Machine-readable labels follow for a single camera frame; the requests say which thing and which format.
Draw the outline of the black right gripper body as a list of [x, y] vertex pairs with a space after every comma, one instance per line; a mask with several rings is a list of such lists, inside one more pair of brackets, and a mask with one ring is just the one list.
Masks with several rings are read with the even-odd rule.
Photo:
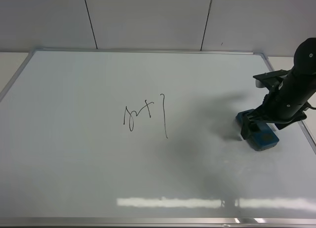
[[307, 75], [295, 70], [275, 71], [254, 75], [269, 90], [262, 104], [255, 109], [251, 121], [265, 123], [286, 123], [305, 120], [305, 103], [307, 102]]

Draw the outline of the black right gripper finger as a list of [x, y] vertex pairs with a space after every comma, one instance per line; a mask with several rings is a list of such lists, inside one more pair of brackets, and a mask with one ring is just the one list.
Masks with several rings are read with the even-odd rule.
[[278, 130], [282, 130], [286, 127], [286, 123], [275, 123], [275, 126]]
[[259, 132], [258, 124], [248, 118], [241, 119], [241, 136], [244, 140], [249, 139], [254, 133]]

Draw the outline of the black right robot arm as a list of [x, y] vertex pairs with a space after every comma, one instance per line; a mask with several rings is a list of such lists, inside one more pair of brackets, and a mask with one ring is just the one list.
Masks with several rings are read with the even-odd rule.
[[316, 92], [316, 39], [308, 38], [298, 46], [290, 70], [272, 71], [253, 78], [269, 92], [260, 106], [241, 115], [244, 139], [259, 131], [259, 123], [272, 123], [281, 130], [306, 119], [304, 111], [315, 110], [308, 100]]

